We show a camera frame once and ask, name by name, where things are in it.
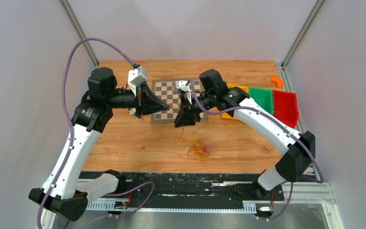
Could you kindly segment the orange curved plastic piece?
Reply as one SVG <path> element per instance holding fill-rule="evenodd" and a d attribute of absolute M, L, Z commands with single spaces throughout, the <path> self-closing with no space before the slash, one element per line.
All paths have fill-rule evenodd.
<path fill-rule="evenodd" d="M 275 84 L 276 88 L 282 89 L 284 87 L 284 82 L 278 76 L 272 76 L 270 78 L 271 83 Z"/>

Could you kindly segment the yellow plastic bin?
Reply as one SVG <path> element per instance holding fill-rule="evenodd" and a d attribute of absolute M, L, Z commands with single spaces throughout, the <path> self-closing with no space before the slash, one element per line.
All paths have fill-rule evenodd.
<path fill-rule="evenodd" d="M 240 88 L 243 92 L 246 92 L 249 95 L 249 87 L 247 86 L 242 86 L 242 85 L 235 85 L 235 84 L 227 84 L 227 87 L 229 89 L 229 93 L 228 96 L 230 98 L 233 98 L 235 101 L 238 100 L 237 97 L 238 96 L 242 96 L 242 92 L 240 92 L 239 90 L 234 90 L 231 92 L 232 88 Z M 223 119 L 230 119 L 230 120 L 236 120 L 236 118 L 230 116 L 228 113 L 223 113 L 221 114 L 221 118 Z"/>

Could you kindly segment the green plastic bin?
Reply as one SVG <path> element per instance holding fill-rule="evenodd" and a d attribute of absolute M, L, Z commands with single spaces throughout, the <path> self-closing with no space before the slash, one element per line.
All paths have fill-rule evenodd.
<path fill-rule="evenodd" d="M 261 106 L 265 111 L 269 114 L 274 113 L 274 104 L 273 104 L 273 91 L 270 89 L 249 88 L 250 97 L 255 100 L 255 102 Z"/>

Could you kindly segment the white toy car chassis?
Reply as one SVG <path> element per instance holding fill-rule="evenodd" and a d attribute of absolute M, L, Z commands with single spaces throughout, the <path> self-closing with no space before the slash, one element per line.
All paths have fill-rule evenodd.
<path fill-rule="evenodd" d="M 135 108 L 129 108 L 129 115 L 130 116 L 135 116 L 135 117 L 138 117 L 139 115 L 137 114 L 136 112 L 136 109 Z"/>

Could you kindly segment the wooden chessboard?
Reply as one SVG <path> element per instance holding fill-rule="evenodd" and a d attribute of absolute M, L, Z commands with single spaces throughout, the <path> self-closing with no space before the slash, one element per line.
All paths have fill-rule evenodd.
<path fill-rule="evenodd" d="M 164 103 L 169 105 L 169 110 L 151 114 L 151 124 L 173 124 L 180 107 L 180 97 L 175 88 L 176 81 L 188 81 L 189 79 L 157 79 L 152 81 L 151 91 Z"/>

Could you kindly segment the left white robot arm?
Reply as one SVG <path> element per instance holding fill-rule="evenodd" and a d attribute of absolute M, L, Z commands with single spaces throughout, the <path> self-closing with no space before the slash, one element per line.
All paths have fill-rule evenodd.
<path fill-rule="evenodd" d="M 29 193 L 30 200 L 69 221 L 77 221 L 90 203 L 107 194 L 120 198 L 126 193 L 125 175 L 111 169 L 84 185 L 77 183 L 113 109 L 135 108 L 138 117 L 169 109 L 150 90 L 147 71 L 140 65 L 129 71 L 127 89 L 117 87 L 116 77 L 107 67 L 93 70 L 87 84 L 88 91 L 75 108 L 68 140 L 51 175 L 41 188 Z"/>

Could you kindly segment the red plastic bin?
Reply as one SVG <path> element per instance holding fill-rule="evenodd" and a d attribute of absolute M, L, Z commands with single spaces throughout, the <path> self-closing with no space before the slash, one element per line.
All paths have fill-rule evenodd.
<path fill-rule="evenodd" d="M 295 128 L 299 119 L 295 93 L 273 90 L 273 116 L 285 125 Z"/>

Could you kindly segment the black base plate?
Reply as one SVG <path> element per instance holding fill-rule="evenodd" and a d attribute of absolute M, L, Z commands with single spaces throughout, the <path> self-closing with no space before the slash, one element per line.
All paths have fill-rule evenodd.
<path fill-rule="evenodd" d="M 243 201 L 270 204 L 283 201 L 281 186 L 257 198 L 251 193 L 252 181 L 257 174 L 204 174 L 204 173 L 150 173 L 126 172 L 125 190 L 132 189 L 146 181 L 146 185 L 132 193 L 130 207 L 139 206 L 146 198 L 144 208 L 160 209 L 243 209 Z"/>

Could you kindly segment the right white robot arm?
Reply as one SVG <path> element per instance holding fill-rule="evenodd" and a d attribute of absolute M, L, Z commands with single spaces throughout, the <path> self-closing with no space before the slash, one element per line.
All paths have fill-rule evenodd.
<path fill-rule="evenodd" d="M 252 182 L 250 194 L 253 197 L 267 198 L 276 186 L 298 181 L 306 169 L 316 163 L 315 136 L 311 132 L 300 133 L 279 121 L 241 88 L 228 88 L 215 69 L 201 73 L 199 79 L 204 87 L 199 94 L 194 89 L 193 80 L 175 81 L 181 100 L 175 127 L 195 125 L 200 122 L 202 112 L 210 115 L 227 113 L 261 134 L 282 155 L 274 166 Z"/>

